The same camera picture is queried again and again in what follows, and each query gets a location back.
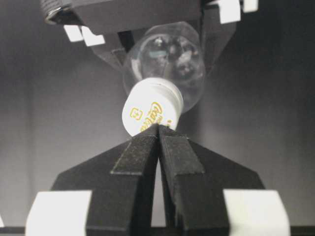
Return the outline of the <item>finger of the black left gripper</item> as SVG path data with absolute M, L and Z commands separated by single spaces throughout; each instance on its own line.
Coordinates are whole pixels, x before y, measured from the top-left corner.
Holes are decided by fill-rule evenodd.
M 208 75 L 236 31 L 241 6 L 238 0 L 203 0 L 201 13 L 200 44 Z

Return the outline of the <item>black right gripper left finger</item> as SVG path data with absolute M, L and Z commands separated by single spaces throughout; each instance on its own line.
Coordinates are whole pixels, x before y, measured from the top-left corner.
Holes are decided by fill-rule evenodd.
M 28 236 L 136 236 L 151 226 L 158 126 L 60 173 L 39 192 Z

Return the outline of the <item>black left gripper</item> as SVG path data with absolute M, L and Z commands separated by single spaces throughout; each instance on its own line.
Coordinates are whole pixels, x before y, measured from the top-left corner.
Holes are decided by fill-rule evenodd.
M 258 10 L 256 0 L 42 0 L 45 22 L 64 25 L 70 42 L 83 41 L 115 69 L 123 67 L 134 45 L 131 30 L 181 21 L 199 21 L 214 8 L 220 23 L 240 20 Z M 94 33 L 112 33 L 96 35 Z

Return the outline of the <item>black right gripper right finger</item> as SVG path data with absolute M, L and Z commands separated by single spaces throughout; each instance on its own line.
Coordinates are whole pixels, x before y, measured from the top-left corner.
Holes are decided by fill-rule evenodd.
M 259 175 L 165 126 L 159 127 L 161 164 L 186 236 L 288 236 L 279 193 Z

